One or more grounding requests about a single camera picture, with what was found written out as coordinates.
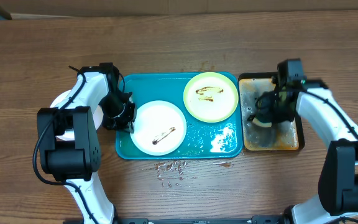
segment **rectangular tray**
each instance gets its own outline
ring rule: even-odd
[[[228,77],[238,89],[237,79],[228,72],[218,72]],[[133,92],[136,108],[154,100],[173,103],[185,115],[187,132],[178,149],[164,155],[151,156],[140,151],[132,142],[131,135],[124,131],[116,133],[116,152],[123,159],[213,159],[237,156],[243,147],[240,104],[224,121],[205,123],[194,118],[183,102],[183,91],[191,78],[200,74],[153,73],[132,74],[125,77],[125,92]],[[223,129],[233,130],[230,136]]]
[[[297,114],[294,121],[274,124],[271,128],[261,128],[247,120],[255,113],[256,98],[274,89],[271,78],[277,75],[277,72],[243,73],[239,77],[243,138],[248,151],[298,151],[305,146],[302,121]]]

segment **wooden table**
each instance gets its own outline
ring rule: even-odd
[[[41,183],[31,166],[36,113],[74,85],[68,65],[114,62],[125,75],[238,76],[274,71],[278,62],[296,57],[358,124],[358,11],[0,21],[0,223],[81,218],[67,189]],[[114,131],[100,129],[99,175],[122,217],[277,214],[317,193],[326,149],[306,121],[303,127],[306,147],[299,154],[244,151],[233,159],[187,161],[186,179],[174,179],[172,188],[157,179],[158,161],[119,158]],[[214,164],[221,161],[233,166]]]

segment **teal tray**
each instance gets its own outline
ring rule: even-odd
[[[237,79],[228,72],[219,72],[239,88]],[[124,131],[116,133],[116,152],[123,159],[213,159],[237,156],[244,145],[240,101],[235,112],[224,121],[205,123],[194,118],[183,102],[183,91],[197,73],[132,74],[125,77],[125,92],[133,92],[137,108],[154,100],[163,100],[182,110],[187,122],[185,140],[175,151],[164,156],[151,156],[140,151]]]

